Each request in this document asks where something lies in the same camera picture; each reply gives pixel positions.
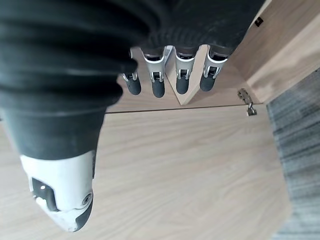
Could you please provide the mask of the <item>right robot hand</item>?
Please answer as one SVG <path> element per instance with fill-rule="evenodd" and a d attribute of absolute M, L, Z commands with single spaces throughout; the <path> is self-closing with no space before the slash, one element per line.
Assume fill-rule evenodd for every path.
<path fill-rule="evenodd" d="M 123 89 L 141 92 L 141 49 L 155 97 L 165 94 L 164 49 L 176 51 L 176 90 L 186 93 L 207 45 L 200 88 L 210 91 L 244 39 L 262 0 L 3 0 L 0 116 L 38 206 L 63 230 L 88 221 L 96 151 L 107 109 Z"/>

